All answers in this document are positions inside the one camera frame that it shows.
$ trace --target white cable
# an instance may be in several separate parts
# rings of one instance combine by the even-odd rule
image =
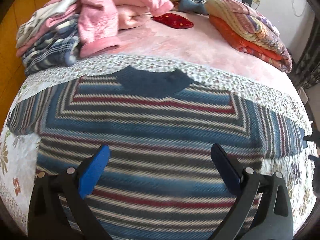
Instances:
[[[297,15],[297,12],[296,12],[296,10],[295,10],[295,8],[294,8],[294,0],[291,0],[291,6],[292,6],[292,10],[293,10],[294,15],[295,15],[296,17],[301,17],[301,16],[304,14],[304,11],[305,11],[305,9],[306,9],[306,7],[307,7],[307,4],[308,4],[308,2],[306,1],[306,4],[305,4],[305,6],[304,6],[304,8],[303,8],[303,11],[302,11],[302,14]]]

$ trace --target floral sheet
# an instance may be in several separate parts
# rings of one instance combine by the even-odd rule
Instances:
[[[254,80],[208,66],[155,56],[101,55],[82,60],[69,68],[61,67],[33,74],[21,87],[10,112],[18,102],[48,87],[81,76],[115,73],[128,65],[138,70],[151,72],[171,72],[178,69],[196,82],[214,89],[229,90],[241,98],[258,103],[287,117],[303,128],[306,135],[311,134],[307,114],[301,100],[296,96],[293,98],[293,96]],[[27,232],[28,206],[33,189],[39,141],[40,138],[35,133],[14,136],[6,125],[0,138],[0,196],[10,215],[25,233]],[[281,171],[284,175],[291,198],[295,232],[310,214],[316,200],[311,185],[314,166],[307,159],[310,154],[316,155],[316,147],[312,142],[308,142],[308,147],[298,155],[262,160],[261,173],[272,174],[275,171]]]

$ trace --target yellow wooden floor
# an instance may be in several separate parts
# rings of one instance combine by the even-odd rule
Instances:
[[[24,66],[16,57],[16,33],[34,11],[49,0],[15,0],[0,24],[0,127],[25,80]]]

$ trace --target pile of clothes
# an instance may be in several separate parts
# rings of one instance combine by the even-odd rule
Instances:
[[[51,0],[19,27],[17,57],[27,76],[71,66],[78,57],[119,46],[118,30],[141,26],[172,7],[168,0]]]
[[[236,0],[208,0],[205,8],[209,21],[234,49],[254,55],[280,71],[291,71],[291,56],[278,29],[266,17]]]

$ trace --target curtain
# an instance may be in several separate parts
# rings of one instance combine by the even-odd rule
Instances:
[[[308,89],[320,82],[320,22],[317,17],[295,73],[299,77],[298,88]]]

